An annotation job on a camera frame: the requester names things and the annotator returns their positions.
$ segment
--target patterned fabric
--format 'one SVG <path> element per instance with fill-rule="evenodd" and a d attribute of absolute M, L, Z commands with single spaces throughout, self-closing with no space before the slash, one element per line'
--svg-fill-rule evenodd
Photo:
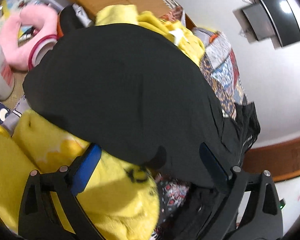
<path fill-rule="evenodd" d="M 171 9 L 170 12 L 166 13 L 165 15 L 161 16 L 160 19 L 175 22 L 181 21 L 183 9 L 181 6 L 177 6 L 174 9 Z"/>
<path fill-rule="evenodd" d="M 183 16 L 183 8 L 178 4 L 175 0 L 163 0 L 164 3 L 170 8 L 170 12 L 166 13 L 165 15 L 162 15 L 160 19 L 169 21 L 169 22 L 175 22 L 175 21 L 181 21 L 182 22 L 182 16 Z"/>
<path fill-rule="evenodd" d="M 235 59 L 233 49 L 231 49 L 229 54 L 230 54 L 231 64 L 232 64 L 233 74 L 234 74 L 234 82 L 233 83 L 236 84 L 237 80 L 239 78 L 239 69 L 238 69 L 238 65 L 237 65 L 237 60 Z"/>
<path fill-rule="evenodd" d="M 246 97 L 246 92 L 244 91 L 240 78 L 237 80 L 237 84 L 234 88 L 234 95 L 233 95 L 234 101 L 239 104 L 239 105 L 247 105 L 247 97 Z"/>
<path fill-rule="evenodd" d="M 204 28 L 194 28 L 192 31 L 206 46 L 206 53 L 200 62 L 201 73 L 220 100 L 223 116 L 235 120 L 234 103 L 246 105 L 248 102 L 234 51 L 224 33 Z"/>
<path fill-rule="evenodd" d="M 234 72 L 230 56 L 211 73 L 211 76 L 221 83 L 224 91 L 232 99 L 234 94 Z"/>
<path fill-rule="evenodd" d="M 231 44 L 224 33 L 217 33 L 218 36 L 206 47 L 206 53 L 211 61 L 214 69 L 220 66 L 222 62 L 228 57 Z"/>
<path fill-rule="evenodd" d="M 162 225 L 168 218 L 172 218 L 174 212 L 183 205 L 191 183 L 163 177 L 161 174 L 157 175 L 155 181 L 160 200 L 158 225 Z"/>
<path fill-rule="evenodd" d="M 214 71 L 211 62 L 208 58 L 208 55 L 205 54 L 202 57 L 202 60 L 200 62 L 200 71 L 204 78 L 207 80 L 209 83 L 210 87 L 213 89 L 215 95 L 220 101 L 220 104 L 223 109 L 223 116 L 228 117 L 230 116 L 231 118 L 235 119 L 237 116 L 237 112 L 235 109 L 235 105 L 233 102 L 233 98 L 229 96 L 228 93 L 224 90 L 222 87 L 221 83 L 217 81 L 216 79 L 212 78 L 211 73 Z"/>

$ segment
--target clutter of items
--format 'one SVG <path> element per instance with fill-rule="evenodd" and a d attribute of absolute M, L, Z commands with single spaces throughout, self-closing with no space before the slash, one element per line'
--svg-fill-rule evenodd
<path fill-rule="evenodd" d="M 200 145 L 242 166 L 259 133 L 226 36 L 189 30 L 174 0 L 2 1 L 0 217 L 14 232 L 29 173 L 95 143 L 77 199 L 107 240 L 196 237 L 218 196 Z"/>

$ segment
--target wall-mounted monitor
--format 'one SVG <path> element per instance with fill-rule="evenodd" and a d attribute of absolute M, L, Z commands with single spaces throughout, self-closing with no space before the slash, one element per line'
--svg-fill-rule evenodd
<path fill-rule="evenodd" d="M 300 29 L 287 0 L 260 0 L 243 8 L 258 40 L 276 35 L 282 47 L 300 41 Z"/>

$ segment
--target wooden baseboard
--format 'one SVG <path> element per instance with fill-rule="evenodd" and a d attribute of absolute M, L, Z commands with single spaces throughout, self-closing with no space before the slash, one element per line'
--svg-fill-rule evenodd
<path fill-rule="evenodd" d="M 300 138 L 249 150 L 243 170 L 251 173 L 269 170 L 275 182 L 300 176 Z"/>

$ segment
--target colorful blanket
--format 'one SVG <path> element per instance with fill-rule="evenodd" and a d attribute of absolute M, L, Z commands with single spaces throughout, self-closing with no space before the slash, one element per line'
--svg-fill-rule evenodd
<path fill-rule="evenodd" d="M 220 100 L 224 117 L 229 116 L 235 120 L 234 103 L 246 105 L 247 97 L 240 81 L 233 49 L 222 32 L 204 28 L 194 28 L 192 32 L 206 47 L 200 62 L 201 73 Z"/>

